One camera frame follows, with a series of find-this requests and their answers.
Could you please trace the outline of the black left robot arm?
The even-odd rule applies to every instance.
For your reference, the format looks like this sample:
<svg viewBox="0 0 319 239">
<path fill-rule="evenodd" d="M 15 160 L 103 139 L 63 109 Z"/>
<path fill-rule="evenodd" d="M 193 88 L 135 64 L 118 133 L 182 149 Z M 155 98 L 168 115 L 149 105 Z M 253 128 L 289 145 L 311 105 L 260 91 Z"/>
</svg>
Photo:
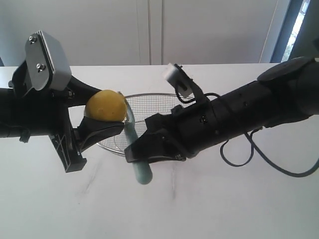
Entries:
<svg viewBox="0 0 319 239">
<path fill-rule="evenodd" d="M 83 117 L 78 127 L 72 126 L 69 108 L 84 106 L 100 90 L 71 77 L 63 91 L 48 87 L 27 90 L 27 63 L 13 73 L 8 88 L 0 90 L 0 136 L 17 137 L 27 143 L 32 136 L 49 136 L 65 172 L 83 169 L 87 160 L 82 152 L 94 144 L 120 134 L 120 121 L 100 121 Z"/>
</svg>

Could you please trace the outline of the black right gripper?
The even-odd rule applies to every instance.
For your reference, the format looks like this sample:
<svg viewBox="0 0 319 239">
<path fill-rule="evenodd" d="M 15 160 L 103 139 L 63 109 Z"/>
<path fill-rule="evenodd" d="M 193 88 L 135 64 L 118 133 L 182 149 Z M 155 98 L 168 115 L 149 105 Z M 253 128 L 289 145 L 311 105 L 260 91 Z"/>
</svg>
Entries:
<svg viewBox="0 0 319 239">
<path fill-rule="evenodd" d="M 186 108 L 177 105 L 170 114 L 156 113 L 145 123 L 147 130 L 136 145 L 148 163 L 186 161 L 224 141 L 224 125 L 211 101 Z"/>
</svg>

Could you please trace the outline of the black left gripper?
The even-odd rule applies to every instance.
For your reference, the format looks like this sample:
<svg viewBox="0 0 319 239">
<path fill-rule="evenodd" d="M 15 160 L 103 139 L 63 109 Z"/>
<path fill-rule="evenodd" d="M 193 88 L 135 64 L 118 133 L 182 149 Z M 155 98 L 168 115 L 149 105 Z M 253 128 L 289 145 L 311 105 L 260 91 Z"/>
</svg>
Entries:
<svg viewBox="0 0 319 239">
<path fill-rule="evenodd" d="M 32 136 L 48 136 L 65 172 L 82 170 L 87 162 L 82 156 L 83 151 L 123 131 L 121 121 L 89 117 L 83 117 L 79 126 L 73 128 L 68 109 L 85 106 L 100 89 L 72 76 L 64 91 L 27 90 L 28 78 L 27 64 L 23 62 L 8 84 L 7 137 L 17 137 L 27 143 Z"/>
</svg>

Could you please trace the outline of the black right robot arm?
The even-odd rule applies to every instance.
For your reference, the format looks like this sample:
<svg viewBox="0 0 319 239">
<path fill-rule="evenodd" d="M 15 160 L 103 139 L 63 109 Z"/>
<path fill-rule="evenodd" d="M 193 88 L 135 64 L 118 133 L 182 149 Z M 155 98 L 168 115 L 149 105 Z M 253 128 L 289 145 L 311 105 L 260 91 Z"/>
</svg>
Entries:
<svg viewBox="0 0 319 239">
<path fill-rule="evenodd" d="M 318 112 L 319 64 L 299 57 L 213 100 L 196 88 L 192 104 L 146 118 L 145 133 L 125 149 L 125 158 L 129 163 L 184 161 L 245 132 L 306 120 Z"/>
</svg>

